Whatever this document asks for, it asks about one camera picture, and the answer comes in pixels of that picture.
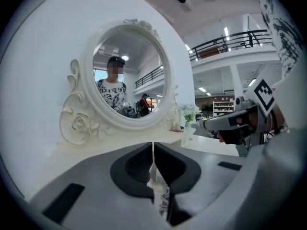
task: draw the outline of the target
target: black metal railing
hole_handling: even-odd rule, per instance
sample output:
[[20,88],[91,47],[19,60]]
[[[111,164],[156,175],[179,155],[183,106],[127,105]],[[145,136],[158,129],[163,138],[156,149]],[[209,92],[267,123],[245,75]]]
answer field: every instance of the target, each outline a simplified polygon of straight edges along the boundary
[[[271,45],[271,34],[267,30],[247,31],[242,33],[222,36],[209,42],[198,45],[189,50],[190,61],[207,58],[213,55],[242,48]],[[135,88],[164,74],[164,69],[159,66],[135,82]]]
[[156,68],[155,70],[151,71],[150,73],[146,74],[144,77],[142,77],[141,79],[137,80],[135,82],[135,88],[138,88],[142,85],[144,85],[145,83],[154,80],[155,78],[161,76],[164,74],[164,69],[163,66],[160,65],[158,68]]

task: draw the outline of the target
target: bookshelf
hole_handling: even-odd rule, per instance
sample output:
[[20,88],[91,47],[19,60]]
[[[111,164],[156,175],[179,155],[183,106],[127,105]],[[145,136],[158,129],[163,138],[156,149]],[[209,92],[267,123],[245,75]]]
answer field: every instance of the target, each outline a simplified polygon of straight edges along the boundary
[[235,101],[213,102],[213,117],[231,113],[235,110]]

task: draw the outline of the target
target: mirror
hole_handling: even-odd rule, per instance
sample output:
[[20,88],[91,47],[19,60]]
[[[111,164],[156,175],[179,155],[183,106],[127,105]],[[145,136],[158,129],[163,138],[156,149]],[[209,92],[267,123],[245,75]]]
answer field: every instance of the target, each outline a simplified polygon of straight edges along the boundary
[[164,67],[156,48],[133,30],[118,29],[93,58],[93,74],[103,100],[129,118],[150,115],[163,99]]

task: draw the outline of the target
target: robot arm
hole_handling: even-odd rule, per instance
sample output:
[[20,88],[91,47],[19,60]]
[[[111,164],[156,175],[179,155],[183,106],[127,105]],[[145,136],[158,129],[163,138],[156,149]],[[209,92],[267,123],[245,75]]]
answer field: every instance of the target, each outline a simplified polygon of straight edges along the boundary
[[[257,144],[263,143],[263,133],[268,127],[267,117],[275,104],[272,90],[263,78],[258,78],[244,96],[236,98],[233,113],[201,120],[200,126],[206,130],[218,130],[226,144],[244,145],[249,149],[251,136],[258,137]],[[257,117],[256,126],[251,124],[249,118],[254,114]]]

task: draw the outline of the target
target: white pillar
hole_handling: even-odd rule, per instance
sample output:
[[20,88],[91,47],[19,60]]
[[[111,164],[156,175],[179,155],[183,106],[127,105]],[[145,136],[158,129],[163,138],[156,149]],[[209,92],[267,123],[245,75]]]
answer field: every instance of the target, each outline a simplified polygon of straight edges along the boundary
[[243,96],[243,89],[236,64],[230,65],[232,81],[234,82],[235,98]]

